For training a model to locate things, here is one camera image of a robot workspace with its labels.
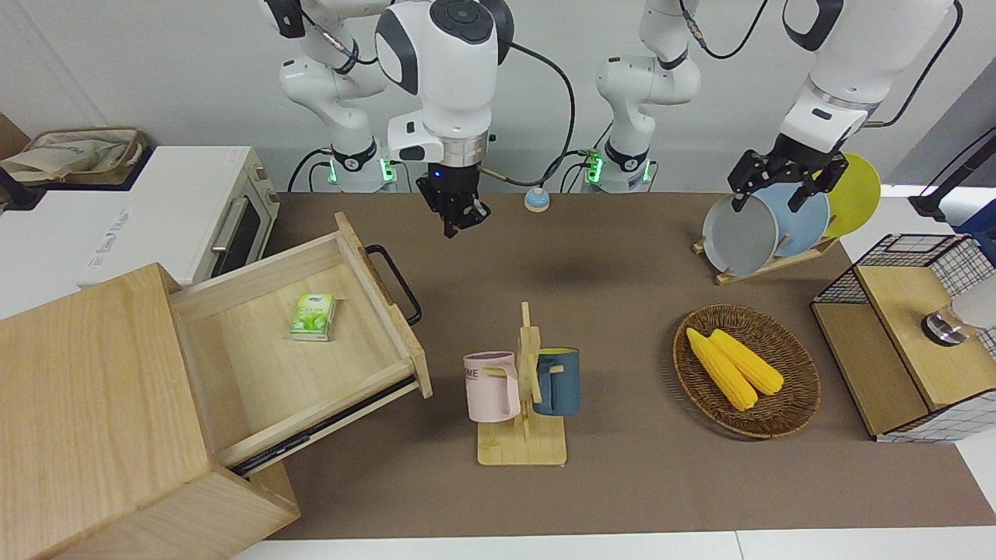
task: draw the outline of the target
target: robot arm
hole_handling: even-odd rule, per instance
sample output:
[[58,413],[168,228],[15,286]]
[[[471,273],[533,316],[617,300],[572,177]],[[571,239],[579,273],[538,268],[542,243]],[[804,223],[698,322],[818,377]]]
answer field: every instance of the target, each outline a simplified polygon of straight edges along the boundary
[[[694,10],[698,0],[686,5]],[[598,187],[629,192],[644,177],[656,123],[644,105],[681,105],[698,93],[701,75],[688,58],[688,32],[678,0],[647,0],[639,37],[653,57],[612,57],[599,72],[599,94],[613,108]]]
[[818,192],[830,192],[847,168],[842,144],[857,133],[888,95],[951,9],[953,0],[817,0],[805,33],[783,13],[786,32],[816,52],[796,103],[767,154],[744,152],[727,180],[739,210],[747,196],[776,182],[801,182],[789,202],[797,211]]
[[394,4],[377,21],[374,40],[389,80],[421,100],[419,111],[387,125],[393,158],[428,162],[416,181],[443,233],[483,221],[478,163],[491,126],[498,65],[514,24],[504,0],[410,0]]
[[385,183],[380,160],[386,154],[367,113],[348,103],[382,92],[386,80],[375,66],[362,63],[357,42],[344,22],[381,13],[390,0],[258,1],[271,24],[282,36],[298,39],[307,56],[284,63],[280,87],[291,101],[311,110],[325,124],[330,164],[340,189],[379,190]]

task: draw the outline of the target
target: brown table mat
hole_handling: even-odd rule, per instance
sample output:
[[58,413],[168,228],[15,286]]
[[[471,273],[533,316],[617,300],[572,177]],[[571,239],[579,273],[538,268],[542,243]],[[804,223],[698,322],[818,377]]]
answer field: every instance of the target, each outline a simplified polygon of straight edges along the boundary
[[[522,195],[488,194],[493,215],[454,239],[419,195],[281,197],[270,252],[334,230],[339,210],[387,248],[424,308],[414,331],[435,396],[409,394],[287,459],[302,518],[274,538],[996,523],[953,445],[870,440],[809,309],[849,264],[839,246],[718,287],[689,250],[716,195],[554,195],[533,214]],[[546,346],[582,353],[564,467],[475,460],[461,357],[514,350],[523,300]],[[689,408],[671,341],[685,314],[719,302],[772,315],[812,354],[823,403],[799,433],[737,440]]]

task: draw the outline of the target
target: mug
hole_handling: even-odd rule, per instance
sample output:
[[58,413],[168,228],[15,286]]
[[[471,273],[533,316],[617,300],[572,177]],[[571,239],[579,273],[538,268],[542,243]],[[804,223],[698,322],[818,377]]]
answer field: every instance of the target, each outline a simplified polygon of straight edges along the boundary
[[480,352],[464,356],[463,379],[467,386],[467,411],[471,420],[504,421],[513,419],[522,411],[515,353]]
[[570,417],[581,410],[581,352],[577,348],[541,348],[536,373],[543,396],[541,403],[533,405],[537,414]]

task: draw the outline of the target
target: wicker tray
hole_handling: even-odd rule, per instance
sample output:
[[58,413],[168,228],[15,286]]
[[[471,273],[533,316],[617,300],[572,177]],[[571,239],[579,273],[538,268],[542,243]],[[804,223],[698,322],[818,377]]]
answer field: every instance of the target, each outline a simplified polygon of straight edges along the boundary
[[[753,408],[739,412],[723,397],[695,358],[685,336],[691,327],[708,336],[719,328],[742,342],[785,377],[782,391],[758,395]],[[691,401],[706,416],[737,433],[768,439],[802,429],[820,405],[820,378],[802,343],[764,313],[748,307],[718,304],[692,312],[674,337],[674,369]]]

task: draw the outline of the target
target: corn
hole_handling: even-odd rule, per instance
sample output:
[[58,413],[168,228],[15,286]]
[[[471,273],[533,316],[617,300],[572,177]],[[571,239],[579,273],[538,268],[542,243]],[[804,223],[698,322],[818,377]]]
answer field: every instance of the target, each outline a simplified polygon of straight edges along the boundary
[[688,342],[691,344],[691,351],[695,353],[695,358],[702,363],[702,367],[719,391],[723,392],[730,405],[741,412],[753,407],[757,403],[757,393],[737,371],[737,367],[709,342],[709,339],[695,329],[689,328],[685,334],[688,335]]
[[709,341],[726,355],[730,362],[733,362],[744,378],[758,391],[765,395],[774,395],[782,390],[782,386],[785,385],[782,374],[743,343],[721,329],[712,331]]

